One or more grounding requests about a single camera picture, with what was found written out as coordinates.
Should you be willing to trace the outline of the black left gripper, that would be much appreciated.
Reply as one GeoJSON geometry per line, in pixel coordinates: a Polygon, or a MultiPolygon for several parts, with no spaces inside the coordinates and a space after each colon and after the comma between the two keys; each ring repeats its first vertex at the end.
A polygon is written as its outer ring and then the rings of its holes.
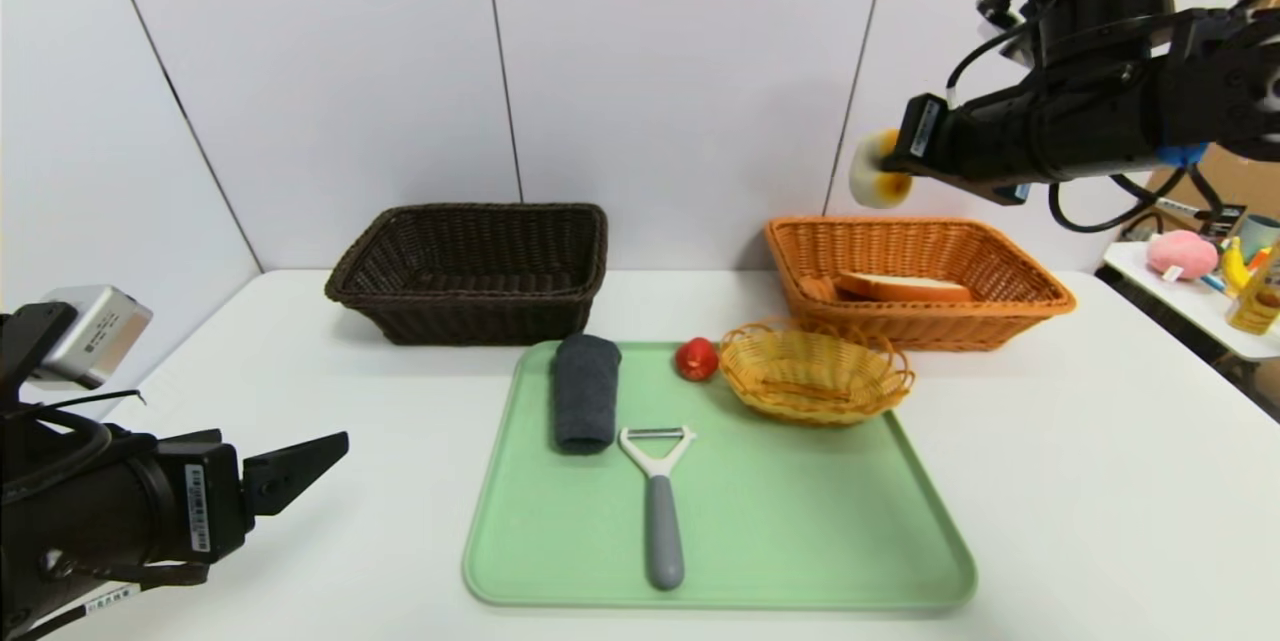
{"type": "Polygon", "coordinates": [[[78,621],[202,585],[259,517],[279,516],[349,450],[348,432],[239,459],[219,430],[111,430],[100,454],[13,502],[13,615],[78,621]]]}

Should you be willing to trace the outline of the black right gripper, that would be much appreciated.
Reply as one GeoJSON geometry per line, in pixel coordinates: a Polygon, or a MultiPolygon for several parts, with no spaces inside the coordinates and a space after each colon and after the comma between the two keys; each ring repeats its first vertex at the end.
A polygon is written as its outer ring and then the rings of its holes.
{"type": "Polygon", "coordinates": [[[922,93],[902,116],[893,154],[874,154],[872,170],[920,177],[997,205],[1020,205],[1021,186],[991,143],[984,123],[922,93]]]}

